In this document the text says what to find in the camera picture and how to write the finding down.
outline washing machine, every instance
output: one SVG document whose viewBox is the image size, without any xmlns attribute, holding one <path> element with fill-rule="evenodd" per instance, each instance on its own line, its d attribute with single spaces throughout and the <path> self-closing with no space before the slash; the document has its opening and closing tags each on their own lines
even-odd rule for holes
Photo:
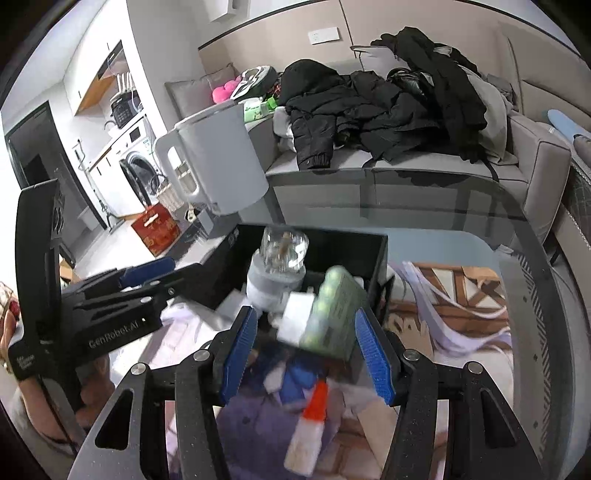
<svg viewBox="0 0 591 480">
<path fill-rule="evenodd" d="M 154 141 L 150 123 L 142 117 L 112 147 L 127 182 L 144 207 L 158 203 L 156 192 L 165 178 L 156 161 Z"/>
</svg>

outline pink stuffed toy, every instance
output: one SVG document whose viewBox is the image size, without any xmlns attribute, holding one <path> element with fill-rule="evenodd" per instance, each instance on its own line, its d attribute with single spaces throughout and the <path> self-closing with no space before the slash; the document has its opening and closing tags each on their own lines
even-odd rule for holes
<svg viewBox="0 0 591 480">
<path fill-rule="evenodd" d="M 230 80 L 226 82 L 223 87 L 216 87 L 212 92 L 213 103 L 222 103 L 230 98 L 230 95 L 236 90 L 236 87 L 240 83 L 240 77 L 236 80 Z"/>
</svg>

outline person's hand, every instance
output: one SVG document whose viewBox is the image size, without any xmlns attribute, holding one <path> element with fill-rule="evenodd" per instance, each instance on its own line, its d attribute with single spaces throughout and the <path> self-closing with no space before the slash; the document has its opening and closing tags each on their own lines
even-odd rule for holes
<svg viewBox="0 0 591 480">
<path fill-rule="evenodd" d="M 7 312 L 4 324 L 0 322 L 0 353 L 8 359 L 8 344 L 17 327 L 17 320 L 11 312 Z M 96 371 L 82 387 L 80 396 L 85 406 L 76 412 L 76 420 L 82 427 L 91 427 L 107 400 L 115 390 L 109 379 L 107 358 L 95 360 Z M 35 378 L 27 378 L 19 382 L 22 399 L 27 408 L 31 424 L 39 433 L 56 440 L 66 440 L 60 426 L 56 422 L 43 391 Z"/>
</svg>

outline doorway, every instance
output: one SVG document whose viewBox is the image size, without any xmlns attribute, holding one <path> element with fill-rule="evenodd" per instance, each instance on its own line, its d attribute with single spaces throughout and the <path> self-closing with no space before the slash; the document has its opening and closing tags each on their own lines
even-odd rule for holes
<svg viewBox="0 0 591 480">
<path fill-rule="evenodd" d="M 57 133 L 49 102 L 27 115 L 5 139 L 22 189 L 50 179 L 60 182 L 65 199 L 60 253 L 74 267 L 106 225 L 73 170 Z"/>
</svg>

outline wicker basket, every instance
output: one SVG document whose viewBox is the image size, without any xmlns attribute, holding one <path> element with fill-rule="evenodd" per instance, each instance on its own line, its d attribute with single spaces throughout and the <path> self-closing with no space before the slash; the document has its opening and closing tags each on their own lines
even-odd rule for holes
<svg viewBox="0 0 591 480">
<path fill-rule="evenodd" d="M 180 181 L 183 188 L 185 188 L 185 191 L 193 192 L 195 190 L 196 183 L 195 180 L 193 180 L 193 176 L 190 172 L 186 171 L 178 178 L 178 180 Z M 158 192 L 156 192 L 156 197 L 158 198 L 158 201 L 164 205 L 164 207 L 173 216 L 174 212 L 186 204 L 186 202 L 180 198 L 168 180 L 165 180 L 161 183 L 160 187 L 158 188 Z"/>
</svg>

